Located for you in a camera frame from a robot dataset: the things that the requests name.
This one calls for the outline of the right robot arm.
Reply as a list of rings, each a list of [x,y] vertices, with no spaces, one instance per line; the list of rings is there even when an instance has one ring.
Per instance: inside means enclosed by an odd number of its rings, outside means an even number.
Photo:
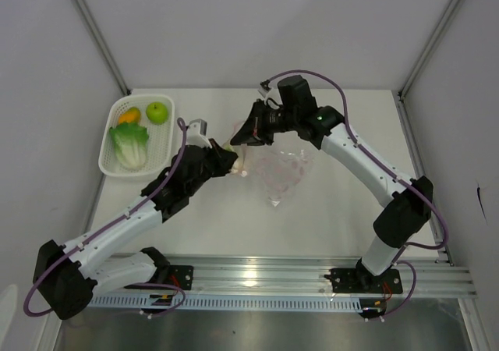
[[[272,145],[275,134],[295,132],[366,186],[383,211],[373,224],[376,236],[357,264],[356,282],[361,289],[374,291],[404,245],[429,221],[432,182],[406,175],[371,151],[349,125],[347,113],[329,105],[320,107],[302,76],[283,78],[276,88],[264,81],[259,93],[230,144]]]

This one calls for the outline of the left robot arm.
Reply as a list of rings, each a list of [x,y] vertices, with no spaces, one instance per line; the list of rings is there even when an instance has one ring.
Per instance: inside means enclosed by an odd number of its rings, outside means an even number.
[[[179,213],[209,179],[230,174],[237,159],[237,153],[214,140],[206,147],[182,145],[170,166],[114,220],[62,245],[54,240],[42,245],[31,291],[42,295],[49,312],[68,320],[99,294],[129,285],[163,287],[169,279],[168,261],[154,247],[117,264],[105,261],[141,233]]]

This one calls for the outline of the clear zip top bag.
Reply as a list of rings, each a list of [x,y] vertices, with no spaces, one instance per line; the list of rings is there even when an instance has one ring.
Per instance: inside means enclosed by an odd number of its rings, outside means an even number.
[[[292,197],[297,185],[311,171],[315,151],[294,137],[279,136],[271,146],[247,146],[245,166],[266,202],[279,206]]]

